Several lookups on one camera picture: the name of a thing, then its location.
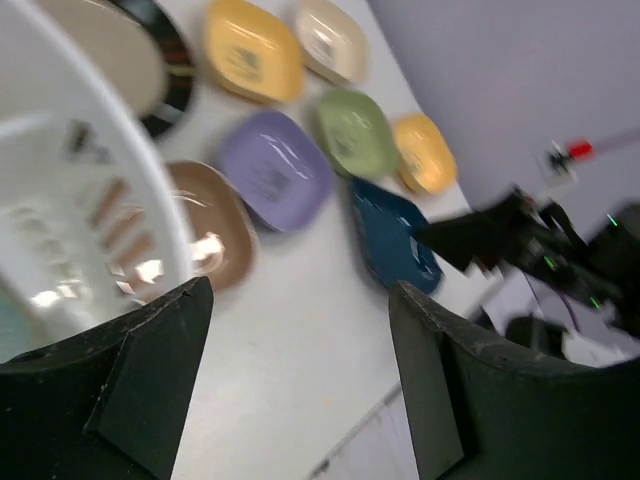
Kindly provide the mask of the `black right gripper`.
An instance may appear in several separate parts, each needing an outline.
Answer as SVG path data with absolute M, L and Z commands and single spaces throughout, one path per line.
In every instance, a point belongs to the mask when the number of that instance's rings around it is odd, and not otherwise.
M 611 304 L 614 325 L 639 328 L 639 203 L 607 216 L 584 241 L 562 208 L 552 203 L 525 230 L 525 196 L 511 192 L 497 203 L 417 230 L 417 241 L 464 272 L 471 264 L 490 271 L 505 263 L 583 305 Z

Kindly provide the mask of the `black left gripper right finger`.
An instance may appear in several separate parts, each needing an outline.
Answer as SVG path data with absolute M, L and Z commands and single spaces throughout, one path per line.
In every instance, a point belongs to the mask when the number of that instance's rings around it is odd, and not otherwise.
M 635 479 L 639 363 L 593 368 L 523 347 L 407 282 L 389 319 L 422 479 Z

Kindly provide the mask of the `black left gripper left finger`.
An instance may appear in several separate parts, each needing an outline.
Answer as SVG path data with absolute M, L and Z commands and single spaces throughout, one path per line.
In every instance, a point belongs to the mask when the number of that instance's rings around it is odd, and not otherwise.
M 3 363 L 2 478 L 170 478 L 213 305 L 193 278 Z

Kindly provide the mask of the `dark blue shell plate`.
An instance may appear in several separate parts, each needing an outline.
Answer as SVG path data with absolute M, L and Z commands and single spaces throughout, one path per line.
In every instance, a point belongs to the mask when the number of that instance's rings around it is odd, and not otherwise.
M 429 222 L 410 200 L 359 177 L 348 180 L 349 198 L 362 257 L 385 289 L 406 281 L 435 292 L 444 278 L 433 252 L 415 234 Z

